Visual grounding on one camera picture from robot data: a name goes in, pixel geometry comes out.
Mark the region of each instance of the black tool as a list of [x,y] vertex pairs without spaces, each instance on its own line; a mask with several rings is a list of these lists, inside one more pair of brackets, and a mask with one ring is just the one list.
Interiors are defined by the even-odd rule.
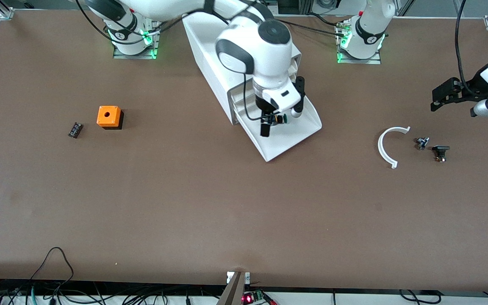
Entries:
[[76,123],[73,126],[73,129],[69,132],[69,137],[72,137],[73,139],[76,139],[78,135],[80,134],[80,131],[84,127],[84,124]]
[[416,139],[415,142],[417,143],[417,149],[424,150],[428,144],[428,141],[430,141],[429,137]]
[[436,161],[446,162],[446,151],[450,149],[449,146],[436,145],[432,150],[436,152]]

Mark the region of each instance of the black cable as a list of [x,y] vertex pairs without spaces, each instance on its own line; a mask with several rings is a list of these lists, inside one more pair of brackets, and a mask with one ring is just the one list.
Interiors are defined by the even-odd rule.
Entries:
[[344,34],[342,34],[342,33],[335,33],[335,32],[320,30],[320,29],[316,29],[316,28],[311,28],[311,27],[307,27],[306,25],[299,25],[298,23],[292,23],[292,22],[285,21],[285,20],[280,20],[280,19],[278,19],[278,21],[281,21],[283,23],[287,23],[288,25],[295,25],[296,27],[300,27],[300,28],[303,28],[303,29],[311,30],[311,31],[317,31],[317,32],[320,32],[320,33],[327,33],[327,34],[335,35],[335,36],[338,36],[338,37],[344,37]]
[[95,29],[97,32],[99,32],[101,35],[103,35],[103,37],[105,37],[106,39],[108,39],[108,40],[110,40],[110,41],[112,41],[112,42],[115,42],[115,43],[119,43],[119,44],[125,44],[125,45],[135,44],[135,43],[137,43],[137,42],[141,42],[141,41],[142,41],[142,39],[141,39],[141,40],[137,40],[137,41],[135,41],[135,42],[121,42],[121,41],[117,41],[117,40],[112,39],[110,36],[105,35],[105,33],[103,33],[103,31],[102,31],[102,30],[100,30],[100,29],[99,29],[99,28],[98,28],[98,27],[97,27],[97,26],[96,26],[96,25],[95,25],[95,24],[92,22],[92,20],[91,20],[91,19],[88,17],[88,15],[87,15],[87,14],[86,14],[86,12],[84,11],[84,9],[82,8],[82,6],[81,6],[81,5],[80,5],[80,3],[78,2],[78,0],[75,0],[75,2],[76,2],[76,5],[78,5],[78,8],[80,9],[80,11],[81,11],[81,12],[82,12],[82,14],[84,15],[84,17],[86,18],[86,20],[89,22],[89,24],[90,24],[90,25],[92,25],[92,26],[93,26],[93,28],[94,28],[94,29]]
[[37,275],[37,272],[39,272],[44,267],[44,264],[46,263],[46,261],[48,259],[48,255],[50,255],[50,253],[53,250],[59,250],[61,252],[61,255],[64,257],[65,263],[67,264],[67,266],[71,270],[71,276],[69,276],[69,278],[66,279],[62,284],[60,284],[60,286],[63,285],[63,284],[65,284],[66,282],[69,282],[73,278],[73,276],[74,276],[74,269],[71,266],[71,264],[69,263],[69,261],[67,260],[67,256],[65,255],[65,252],[63,251],[63,249],[60,248],[60,247],[52,247],[52,248],[50,248],[50,250],[48,251],[48,253],[46,253],[46,256],[44,257],[41,265],[39,266],[39,268],[37,268],[37,270],[35,270],[35,272],[33,272],[33,275],[29,278],[29,281],[28,282],[30,282],[31,280],[33,280],[33,278],[35,277],[35,275]]
[[457,14],[457,22],[455,23],[455,53],[457,54],[457,64],[459,66],[459,76],[460,81],[463,83],[464,88],[473,96],[477,96],[475,92],[473,92],[469,87],[468,83],[464,79],[464,72],[463,72],[463,60],[460,57],[460,49],[459,49],[459,25],[460,25],[460,18],[463,15],[463,8],[466,4],[466,0],[463,0],[460,4],[459,13]]
[[242,97],[242,100],[244,101],[244,111],[246,112],[246,116],[248,117],[248,119],[260,120],[260,119],[268,118],[269,116],[275,116],[276,114],[280,114],[279,112],[274,112],[273,114],[267,114],[266,116],[260,116],[258,118],[251,118],[250,117],[250,115],[248,114],[248,107],[246,106],[246,74],[243,73],[243,75],[244,75],[244,96]]
[[[126,291],[130,291],[130,290],[137,289],[137,291],[135,291],[134,293],[138,293],[138,291],[144,290],[145,288],[152,288],[152,287],[154,287],[154,286],[153,285],[149,285],[149,286],[138,286],[138,287],[127,288],[127,289],[124,289],[124,290],[122,290],[122,291],[120,291],[118,293],[115,293],[115,294],[110,295],[110,296],[108,296],[106,298],[103,298],[102,300],[103,301],[106,301],[107,299],[112,299],[113,297],[116,297],[118,295],[121,295],[122,293],[124,293]],[[80,305],[91,305],[91,304],[95,304],[95,303],[99,303],[100,304],[100,302],[101,302],[101,300],[97,300],[94,297],[92,297],[91,295],[89,295],[87,293],[84,293],[84,292],[82,292],[80,290],[60,289],[59,291],[61,293],[61,296],[64,297],[65,299],[67,299],[68,301],[70,301],[71,303],[80,304]],[[90,301],[90,302],[76,301],[76,300],[70,299],[68,296],[64,295],[62,293],[63,291],[68,291],[68,292],[73,292],[73,293],[80,293],[82,295],[85,295],[86,297],[90,297],[94,301]]]
[[103,305],[107,305],[107,303],[105,302],[105,300],[103,299],[103,296],[101,295],[101,292],[99,292],[99,289],[97,289],[97,285],[95,284],[95,282],[93,282],[93,286],[95,287],[95,291],[97,291],[97,294],[99,295],[99,297],[101,298],[101,301],[103,301]]
[[438,304],[438,303],[440,303],[442,301],[442,296],[441,295],[438,295],[438,300],[436,300],[434,302],[430,302],[430,301],[423,301],[422,299],[418,299],[417,296],[415,295],[415,293],[412,290],[409,290],[408,289],[408,292],[412,295],[413,299],[409,299],[409,297],[406,297],[402,293],[402,290],[399,289],[399,294],[400,294],[401,297],[403,297],[403,299],[405,299],[406,301],[415,302],[417,305],[420,305],[421,303],[430,304],[430,305],[436,305],[436,304]]
[[323,18],[323,17],[322,17],[320,14],[316,14],[316,13],[314,13],[314,12],[309,12],[309,13],[307,13],[306,15],[308,15],[308,16],[316,16],[316,17],[318,17],[318,19],[319,19],[319,20],[321,20],[323,23],[327,23],[327,25],[332,25],[333,27],[335,27],[335,26],[336,26],[336,23],[332,23],[332,22],[327,21],[327,20],[326,20],[326,19],[324,19],[324,18]]
[[214,15],[215,17],[217,17],[219,20],[223,21],[226,25],[229,25],[229,21],[225,20],[225,18],[223,18],[223,16],[221,16],[219,13],[212,12],[212,15]]

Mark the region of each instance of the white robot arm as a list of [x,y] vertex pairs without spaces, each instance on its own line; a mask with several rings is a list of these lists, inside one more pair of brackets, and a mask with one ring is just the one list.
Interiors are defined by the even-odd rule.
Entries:
[[145,49],[142,37],[133,34],[147,32],[145,18],[163,22],[203,11],[229,21],[228,28],[216,40],[216,52],[223,66],[253,76],[255,94],[266,102],[267,114],[292,109],[294,117],[300,116],[302,108],[295,106],[302,97],[288,75],[291,33],[256,0],[82,1],[105,21],[114,45],[127,55]]
[[366,0],[362,14],[345,21],[349,31],[341,48],[354,58],[371,58],[381,48],[385,30],[394,16],[393,0]]

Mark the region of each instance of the black electronic component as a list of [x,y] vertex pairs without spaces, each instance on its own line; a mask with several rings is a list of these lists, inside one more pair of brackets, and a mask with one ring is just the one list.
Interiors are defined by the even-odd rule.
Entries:
[[250,293],[245,293],[242,296],[242,305],[249,305],[263,299],[263,293],[261,290],[252,291]]
[[294,107],[293,110],[297,112],[298,114],[302,112],[304,108],[304,96],[306,93],[304,92],[304,77],[298,76],[295,80],[295,83],[293,84],[295,86],[295,89],[297,89],[298,93],[300,93],[300,102],[298,102]]
[[446,162],[446,151],[450,149],[449,146],[436,145],[432,147],[432,151],[436,152],[436,161]]
[[80,131],[84,127],[84,124],[76,123],[73,126],[73,129],[69,132],[69,137],[72,137],[73,139],[76,139],[78,135],[80,134]]

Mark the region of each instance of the cable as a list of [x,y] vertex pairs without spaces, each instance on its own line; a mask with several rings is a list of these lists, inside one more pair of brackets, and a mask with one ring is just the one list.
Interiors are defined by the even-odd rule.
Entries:
[[251,118],[250,117],[250,114],[248,114],[248,107],[246,106],[246,74],[243,73],[243,75],[244,75],[244,95],[242,97],[242,100],[244,101],[244,111],[246,112],[246,116],[248,117],[248,119],[260,120],[260,119],[268,118],[269,116],[275,116],[276,114],[280,114],[279,112],[274,112],[273,114],[267,114],[266,116],[260,116],[258,118]]
[[35,288],[31,287],[31,302],[33,305],[37,305],[37,300],[35,299]]
[[101,295],[101,293],[99,292],[99,289],[97,289],[97,285],[95,284],[95,282],[93,282],[93,286],[95,287],[95,291],[97,291],[97,294],[99,295],[99,297],[101,298],[101,301],[103,301],[103,305],[107,305],[107,303],[105,302],[105,300],[103,299],[103,296]]
[[464,79],[464,72],[463,72],[463,60],[460,57],[460,49],[459,49],[459,25],[460,25],[460,18],[463,15],[464,5],[466,4],[466,0],[463,0],[460,4],[459,13],[457,14],[457,22],[455,23],[455,53],[457,54],[457,64],[459,65],[459,76],[460,81],[463,83],[464,88],[473,96],[477,96],[475,92],[473,92],[469,87],[468,83]]
[[135,31],[132,31],[132,30],[128,29],[127,27],[124,27],[124,26],[123,26],[121,23],[119,23],[119,22],[118,22],[118,21],[116,21],[116,20],[111,20],[111,21],[112,21],[112,22],[114,22],[114,23],[116,23],[117,25],[121,26],[123,29],[125,29],[125,30],[129,31],[130,33],[133,33],[133,34],[135,34],[135,35],[139,35],[140,37],[144,37],[144,35],[143,35],[143,34],[141,34],[141,33],[137,33],[137,32],[135,32]]
[[338,37],[344,37],[344,34],[342,34],[342,33],[335,33],[335,32],[330,32],[330,31],[315,29],[315,28],[307,27],[306,25],[299,25],[298,23],[292,23],[292,22],[285,21],[285,20],[280,20],[280,19],[277,19],[277,20],[278,21],[281,21],[283,23],[287,23],[288,25],[295,25],[296,27],[300,27],[300,28],[303,28],[303,29],[307,29],[307,30],[311,30],[311,31],[317,31],[317,32],[320,32],[320,33],[327,33],[327,34],[335,35],[335,36],[338,36]]
[[87,15],[87,14],[86,14],[86,12],[84,11],[84,9],[82,8],[82,6],[81,6],[81,5],[80,5],[80,3],[78,2],[78,0],[75,0],[75,2],[76,2],[76,5],[78,5],[78,8],[80,9],[80,11],[81,11],[81,12],[82,12],[82,14],[84,15],[84,17],[86,18],[86,20],[89,22],[89,24],[90,24],[90,25],[92,25],[92,26],[93,26],[93,28],[94,28],[94,29],[95,29],[97,32],[99,32],[101,35],[103,35],[103,37],[105,37],[106,39],[108,39],[108,40],[110,40],[110,41],[112,41],[112,42],[115,42],[115,43],[119,43],[119,44],[125,44],[125,45],[131,45],[131,44],[135,44],[135,43],[137,43],[137,42],[141,42],[141,41],[142,41],[142,39],[141,39],[141,40],[137,40],[137,41],[135,41],[135,42],[121,42],[121,41],[116,41],[116,40],[114,40],[114,39],[110,38],[110,36],[105,35],[105,33],[103,33],[103,31],[102,31],[102,30],[100,30],[100,29],[99,29],[99,28],[98,28],[98,27],[97,27],[97,26],[96,26],[96,25],[95,25],[95,24],[92,22],[92,20],[91,20],[91,19],[88,17],[88,15]]
[[316,16],[316,17],[318,17],[318,19],[319,19],[319,20],[321,20],[323,23],[327,23],[327,25],[332,25],[333,27],[335,27],[335,26],[336,26],[336,23],[332,23],[332,22],[327,21],[327,20],[326,20],[326,19],[324,19],[324,18],[323,18],[323,17],[322,17],[320,14],[316,14],[316,13],[314,13],[314,12],[309,12],[309,13],[307,13],[306,15],[308,15],[308,16]]
[[399,289],[399,294],[400,294],[401,297],[403,297],[406,301],[415,302],[415,303],[417,303],[417,305],[421,305],[421,303],[430,304],[430,305],[436,305],[436,304],[438,304],[438,303],[440,303],[442,301],[442,296],[441,295],[438,295],[438,300],[437,301],[430,302],[430,301],[423,301],[422,299],[418,299],[417,296],[415,295],[415,293],[412,290],[409,290],[408,289],[408,292],[412,295],[413,299],[409,299],[409,297],[406,297],[402,293],[402,290]]
[[65,280],[65,282],[63,282],[62,284],[60,284],[60,286],[63,285],[63,284],[65,284],[66,282],[69,282],[73,278],[73,276],[74,276],[74,270],[73,270],[73,267],[71,266],[71,264],[69,263],[69,261],[67,260],[67,256],[65,256],[65,252],[60,247],[52,247],[52,248],[50,248],[50,250],[48,251],[48,253],[46,253],[46,256],[44,257],[44,259],[43,259],[41,265],[39,266],[39,268],[37,268],[37,270],[35,270],[35,272],[33,272],[33,275],[29,278],[29,282],[31,280],[33,280],[33,278],[35,277],[35,275],[37,275],[37,272],[39,272],[44,267],[44,264],[46,263],[46,261],[48,259],[48,255],[50,255],[50,253],[53,250],[59,250],[61,252],[61,255],[63,255],[63,257],[64,257],[65,263],[67,264],[67,266],[71,270],[71,276],[69,276],[69,278],[67,280]]

